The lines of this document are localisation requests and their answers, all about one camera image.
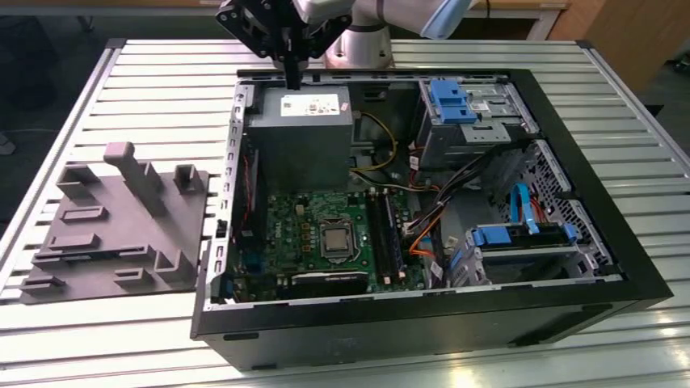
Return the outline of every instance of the metal table surface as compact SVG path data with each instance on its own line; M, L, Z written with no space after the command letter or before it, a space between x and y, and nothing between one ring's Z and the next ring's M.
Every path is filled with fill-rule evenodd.
M572 42L416 40L394 52L400 67L534 71L676 296L548 346L249 374L189 339L193 293L23 306L63 165L115 173L105 144L133 141L158 171L194 162L217 174L217 192L236 72L270 66L232 40L130 40L106 49L0 242L0 386L690 386L690 163L599 53Z

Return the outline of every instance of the blue plastic latch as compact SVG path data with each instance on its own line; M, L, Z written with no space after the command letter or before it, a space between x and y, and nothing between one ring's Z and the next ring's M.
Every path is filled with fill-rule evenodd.
M572 243L575 243L577 241L577 239L579 239L579 228L576 228L576 225L573 225L569 222L566 222L564 224L564 232L565 232L565 235L569 238L569 241Z
M456 253L456 256L453 256L452 266L450 269L454 269L458 265L458 262L461 261L461 258L464 257L464 249L458 248L458 252Z
M484 226L480 228L489 244L510 244L510 234L506 226Z
M444 124L473 124L477 122L477 114L468 105L468 93L458 85L458 81L433 79L430 81L430 97L440 108Z
M474 239L474 245L477 247L481 247L485 245L485 235L482 234L481 230L473 230L473 239Z

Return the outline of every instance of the black ram slot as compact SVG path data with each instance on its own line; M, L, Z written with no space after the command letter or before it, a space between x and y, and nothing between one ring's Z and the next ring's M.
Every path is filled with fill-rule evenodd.
M390 265L396 270L396 277L402 278L405 277L406 264L402 259L401 236L398 235L398 228L396 226L396 213L393 206L390 205L390 197L384 195L380 200L386 217L386 247L389 248Z
M377 264L377 275L382 283L390 284L394 271L390 265L390 254L388 249L388 238L386 238L386 224L385 224L385 213L380 207L380 194L368 193L368 221L369 221L369 235L372 246L374 249L374 258Z

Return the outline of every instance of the green circuit board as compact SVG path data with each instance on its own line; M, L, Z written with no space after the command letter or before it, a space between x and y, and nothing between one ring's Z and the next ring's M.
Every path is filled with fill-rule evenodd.
M408 195L390 194L396 220L410 218ZM348 259L324 257L324 225L348 225L356 242ZM329 192L270 197L268 215L268 273L362 271L369 274L369 292L424 288L421 265L409 265L406 279L385 285L378 281L374 248L370 244L368 207L361 192Z

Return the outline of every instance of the black case frame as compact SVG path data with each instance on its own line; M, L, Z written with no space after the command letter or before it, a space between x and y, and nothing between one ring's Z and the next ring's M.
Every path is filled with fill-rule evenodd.
M643 310L653 304L672 297L673 294L660 272L645 252L641 243L628 225L615 201L607 192L581 148L558 117L548 96L529 70L308 70L312 84L321 82L324 75L336 75L340 81L348 83L349 76L370 75L373 78L386 79L412 78L417 76L461 76L461 75L506 75L516 85L525 105L538 123L542 135L550 145L568 179L573 185L573 199L585 205L592 222L599 229L604 243L617 266L625 277L624 281L597 282L587 285L564 285L542 287L516 287L497 291L476 293L440 294L429 292L429 297L410 297L388 300L356 300L353 302L326 303L308 306L272 305L242 310L203 311L205 305L205 278L209 258L205 259L199 272L198 294L194 308L191 337L195 340L207 340L210 335L224 335L226 341L257 340L268 331L290 331L301 328L328 327L333 325L366 325L368 323L389 323L392 328L401 320L433 317L458 318L458 325L464 325L464 316L468 317L468 327L473 330L477 341L454 344L452 351L468 351L497 346L525 346L550 343L562 339L585 327L592 326L613 314ZM253 79L249 84L281 85L277 81L281 73L277 70L241 71L240 77ZM537 311L553 310L553 316L542 322L530 325ZM512 340L502 345L492 341L489 327L501 316L509 319L514 327L522 327ZM421 352L448 352L448 348L405 349L390 352L396 346L386 348L384 343L380 354L364 354L362 358L421 354ZM336 357L334 362L352 361L353 355ZM262 365L237 365L242 368L262 368L284 366L281 361Z

